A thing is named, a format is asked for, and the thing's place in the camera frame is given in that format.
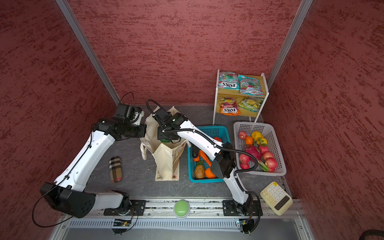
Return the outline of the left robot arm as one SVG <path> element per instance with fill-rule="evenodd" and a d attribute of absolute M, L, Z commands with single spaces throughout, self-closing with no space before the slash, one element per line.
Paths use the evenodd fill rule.
<path fill-rule="evenodd" d="M 91 127 L 90 136 L 70 163 L 53 183 L 44 183 L 42 199 L 56 211 L 83 218 L 92 211 L 113 210 L 120 216 L 133 214 L 129 195 L 120 191 L 86 193 L 85 188 L 95 167 L 116 141 L 143 138 L 147 126 L 141 123 L 144 110 L 118 103 L 111 119 L 99 119 Z"/>

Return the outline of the cream canvas grocery bag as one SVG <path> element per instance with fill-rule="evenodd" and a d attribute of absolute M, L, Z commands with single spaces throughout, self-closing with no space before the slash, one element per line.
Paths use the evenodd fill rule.
<path fill-rule="evenodd" d="M 158 140 L 158 122 L 152 117 L 146 118 L 146 134 L 141 140 L 142 158 L 146 160 L 149 152 L 157 165 L 156 181 L 178 181 L 180 158 L 189 142 L 185 139 L 163 143 Z"/>

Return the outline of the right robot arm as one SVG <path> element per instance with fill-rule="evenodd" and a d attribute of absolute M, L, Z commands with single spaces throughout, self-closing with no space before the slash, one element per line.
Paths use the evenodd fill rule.
<path fill-rule="evenodd" d="M 258 163 L 259 160 L 245 151 L 235 149 L 230 143 L 219 142 L 198 129 L 186 115 L 176 113 L 172 115 L 159 103 L 148 99 L 146 107 L 152 117 L 159 124 L 158 139 L 161 141 L 176 141 L 185 139 L 202 150 L 212 162 L 211 171 L 219 179 L 223 179 L 229 188 L 235 209 L 239 215 L 247 215 L 252 211 L 252 193 L 246 191 L 238 177 L 239 173 L 250 172 L 250 169 L 238 169 L 235 163 L 236 154 L 243 154 Z"/>

